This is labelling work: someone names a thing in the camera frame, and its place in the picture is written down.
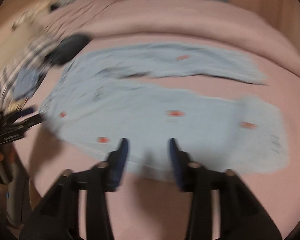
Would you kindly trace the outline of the light blue strawberry pants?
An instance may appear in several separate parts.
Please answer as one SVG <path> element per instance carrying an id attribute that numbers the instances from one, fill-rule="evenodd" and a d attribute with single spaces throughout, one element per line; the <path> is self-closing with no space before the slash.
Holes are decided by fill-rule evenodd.
<path id="1" fill-rule="evenodd" d="M 256 85 L 266 81 L 238 51 L 186 43 L 135 44 L 74 59 L 40 113 L 50 132 L 97 159 L 127 138 L 127 170 L 156 180 L 171 179 L 171 138 L 212 170 L 271 173 L 285 168 L 289 147 L 277 107 L 255 96 L 211 98 L 134 80 L 197 75 Z"/>

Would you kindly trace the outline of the blue folded shorts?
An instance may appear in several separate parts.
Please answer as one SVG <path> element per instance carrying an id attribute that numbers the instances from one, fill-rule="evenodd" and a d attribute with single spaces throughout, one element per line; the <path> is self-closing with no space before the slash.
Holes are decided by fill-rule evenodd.
<path id="1" fill-rule="evenodd" d="M 13 100 L 30 99 L 37 90 L 41 79 L 41 71 L 31 68 L 21 69 L 15 82 Z"/>

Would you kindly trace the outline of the pink bed sheet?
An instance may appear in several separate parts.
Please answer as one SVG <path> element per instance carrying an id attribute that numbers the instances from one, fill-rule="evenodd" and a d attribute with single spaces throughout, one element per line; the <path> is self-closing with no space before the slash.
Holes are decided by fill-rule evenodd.
<path id="1" fill-rule="evenodd" d="M 289 165 L 273 174 L 237 176 L 229 171 L 211 191 L 215 214 L 213 234 L 227 219 L 237 232 L 247 230 L 265 209 L 282 236 L 300 226 L 300 56 L 294 48 L 267 45 L 252 53 L 253 61 L 268 76 L 265 86 L 207 76 L 169 77 L 157 84 L 190 89 L 207 96 L 235 99 L 244 93 L 260 96 L 281 109 L 290 146 Z M 41 126 L 17 142 L 19 158 L 30 177 L 30 201 L 36 206 L 65 169 L 86 170 L 97 160 L 75 146 L 59 141 Z M 119 192 L 107 202 L 115 239 L 184 239 L 192 194 L 174 183 L 154 181 L 126 173 Z"/>

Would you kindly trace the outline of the plaid pillow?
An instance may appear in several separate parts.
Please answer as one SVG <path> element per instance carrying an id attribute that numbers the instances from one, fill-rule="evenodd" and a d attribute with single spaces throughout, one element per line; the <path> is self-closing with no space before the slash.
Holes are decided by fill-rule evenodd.
<path id="1" fill-rule="evenodd" d="M 41 37 L 29 44 L 0 72 L 0 109 L 5 113 L 21 110 L 30 99 L 13 100 L 12 94 L 19 71 L 23 68 L 37 69 L 42 72 L 42 79 L 52 67 L 44 62 L 44 57 L 60 44 L 59 40 Z"/>

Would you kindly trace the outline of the dark navy folded garment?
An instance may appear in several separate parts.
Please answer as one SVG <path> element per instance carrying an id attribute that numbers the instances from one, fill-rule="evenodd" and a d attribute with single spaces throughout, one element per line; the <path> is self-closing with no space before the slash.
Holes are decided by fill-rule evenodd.
<path id="1" fill-rule="evenodd" d="M 91 37 L 84 34 L 75 34 L 63 39 L 60 44 L 50 51 L 44 62 L 51 65 L 64 65 L 70 62 L 91 41 Z"/>

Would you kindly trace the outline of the pink duvet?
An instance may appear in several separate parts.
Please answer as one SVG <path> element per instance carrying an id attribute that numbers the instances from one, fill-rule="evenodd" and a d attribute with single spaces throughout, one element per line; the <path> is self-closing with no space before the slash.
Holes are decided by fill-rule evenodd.
<path id="1" fill-rule="evenodd" d="M 300 77 L 300 55 L 257 14 L 214 0 L 76 0 L 42 20 L 63 37 L 165 33 L 208 38 L 261 55 Z"/>

